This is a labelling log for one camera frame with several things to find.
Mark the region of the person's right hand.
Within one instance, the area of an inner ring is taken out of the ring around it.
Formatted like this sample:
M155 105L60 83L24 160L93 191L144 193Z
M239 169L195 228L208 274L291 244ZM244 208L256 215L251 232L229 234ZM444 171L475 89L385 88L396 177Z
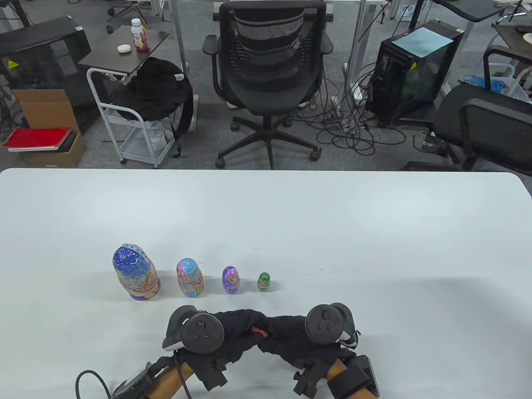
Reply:
M266 324L259 329L267 334L258 344L259 350L277 355L298 369L318 360L329 367L337 360L348 364L357 357L355 352L338 343L321 345L312 342L306 333L303 316L267 317Z

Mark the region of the person's left hand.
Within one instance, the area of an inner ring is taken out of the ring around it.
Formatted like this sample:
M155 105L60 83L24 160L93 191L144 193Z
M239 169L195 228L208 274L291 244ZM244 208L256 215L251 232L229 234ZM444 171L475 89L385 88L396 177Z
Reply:
M203 311L192 324L196 348L192 356L213 369L236 363L242 355L267 337L260 330L267 316L252 309L210 313Z

